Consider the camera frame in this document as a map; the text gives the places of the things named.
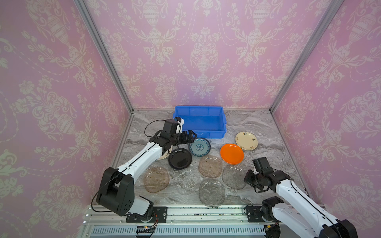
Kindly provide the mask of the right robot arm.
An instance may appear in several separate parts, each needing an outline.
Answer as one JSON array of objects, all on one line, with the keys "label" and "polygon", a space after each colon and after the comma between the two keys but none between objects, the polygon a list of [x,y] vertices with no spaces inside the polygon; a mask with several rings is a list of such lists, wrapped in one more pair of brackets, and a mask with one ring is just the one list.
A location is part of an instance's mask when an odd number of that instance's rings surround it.
[{"label": "right robot arm", "polygon": [[265,199],[261,209],[244,209],[248,220],[260,216],[267,222],[281,222],[302,238],[356,238],[355,226],[339,220],[308,197],[293,179],[274,169],[266,157],[253,160],[255,170],[248,170],[244,182],[256,193],[272,190],[276,196]]}]

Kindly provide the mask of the cream plate with calligraphy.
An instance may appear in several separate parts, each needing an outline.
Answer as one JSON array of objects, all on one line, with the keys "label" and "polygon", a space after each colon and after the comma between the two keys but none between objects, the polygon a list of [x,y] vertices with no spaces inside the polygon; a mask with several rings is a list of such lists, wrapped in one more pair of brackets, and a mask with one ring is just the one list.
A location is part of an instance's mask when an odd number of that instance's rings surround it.
[{"label": "cream plate with calligraphy", "polygon": [[239,132],[235,136],[235,142],[236,144],[243,150],[254,150],[258,147],[258,139],[256,136],[250,132]]}]

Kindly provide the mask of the grey clear plate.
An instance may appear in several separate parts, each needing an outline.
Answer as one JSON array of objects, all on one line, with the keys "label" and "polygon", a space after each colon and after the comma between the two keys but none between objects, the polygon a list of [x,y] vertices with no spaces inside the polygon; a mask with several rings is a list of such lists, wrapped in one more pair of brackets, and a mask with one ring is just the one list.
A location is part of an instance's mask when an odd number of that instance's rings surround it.
[{"label": "grey clear plate", "polygon": [[199,186],[199,200],[205,206],[218,207],[225,201],[225,187],[212,178],[204,179]]},{"label": "grey clear plate", "polygon": [[222,181],[230,188],[241,190],[246,186],[246,170],[240,165],[227,165],[222,171]]}]

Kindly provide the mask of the grey clear plate front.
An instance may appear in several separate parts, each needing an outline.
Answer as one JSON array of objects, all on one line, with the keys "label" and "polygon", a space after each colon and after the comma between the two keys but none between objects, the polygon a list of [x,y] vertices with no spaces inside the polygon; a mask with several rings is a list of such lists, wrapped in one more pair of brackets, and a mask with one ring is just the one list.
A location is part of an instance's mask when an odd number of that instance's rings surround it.
[{"label": "grey clear plate front", "polygon": [[199,186],[199,200],[205,206],[218,207],[225,201],[225,187],[212,178],[204,179]]}]

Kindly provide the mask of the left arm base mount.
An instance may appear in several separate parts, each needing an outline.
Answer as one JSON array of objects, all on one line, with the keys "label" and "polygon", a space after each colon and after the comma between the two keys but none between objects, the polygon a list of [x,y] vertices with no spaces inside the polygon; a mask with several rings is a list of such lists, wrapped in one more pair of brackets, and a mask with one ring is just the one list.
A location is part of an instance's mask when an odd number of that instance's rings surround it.
[{"label": "left arm base mount", "polygon": [[127,223],[166,223],[168,207],[150,207],[143,215],[129,213],[126,217]]}]

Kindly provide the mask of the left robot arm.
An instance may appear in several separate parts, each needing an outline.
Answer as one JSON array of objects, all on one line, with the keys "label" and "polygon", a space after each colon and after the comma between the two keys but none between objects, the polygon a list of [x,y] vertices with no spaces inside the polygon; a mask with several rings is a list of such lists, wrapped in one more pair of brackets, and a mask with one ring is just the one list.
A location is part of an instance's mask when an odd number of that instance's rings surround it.
[{"label": "left robot arm", "polygon": [[173,146],[194,142],[196,134],[192,130],[183,131],[184,122],[180,117],[166,120],[163,129],[132,159],[117,168],[107,168],[93,197],[96,203],[119,216],[135,214],[150,219],[153,202],[135,195],[135,182],[153,162],[173,154],[174,151],[170,151]]}]

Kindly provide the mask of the orange plastic plate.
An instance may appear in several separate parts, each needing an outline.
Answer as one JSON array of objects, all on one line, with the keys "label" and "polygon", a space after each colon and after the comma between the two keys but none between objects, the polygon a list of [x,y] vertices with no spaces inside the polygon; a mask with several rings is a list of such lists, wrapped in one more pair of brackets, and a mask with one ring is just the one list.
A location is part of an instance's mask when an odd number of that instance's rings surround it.
[{"label": "orange plastic plate", "polygon": [[243,150],[236,144],[228,143],[220,149],[221,158],[228,164],[237,165],[244,160]]}]

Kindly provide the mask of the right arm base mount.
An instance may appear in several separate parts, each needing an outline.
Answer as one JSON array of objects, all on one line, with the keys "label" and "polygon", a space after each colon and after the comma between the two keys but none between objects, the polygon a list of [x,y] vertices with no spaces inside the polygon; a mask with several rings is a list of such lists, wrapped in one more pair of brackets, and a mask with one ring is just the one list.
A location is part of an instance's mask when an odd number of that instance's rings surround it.
[{"label": "right arm base mount", "polygon": [[247,205],[243,209],[244,214],[247,216],[248,222],[267,222],[267,223],[279,223],[273,216],[272,209],[269,207],[259,207],[253,205]]}]

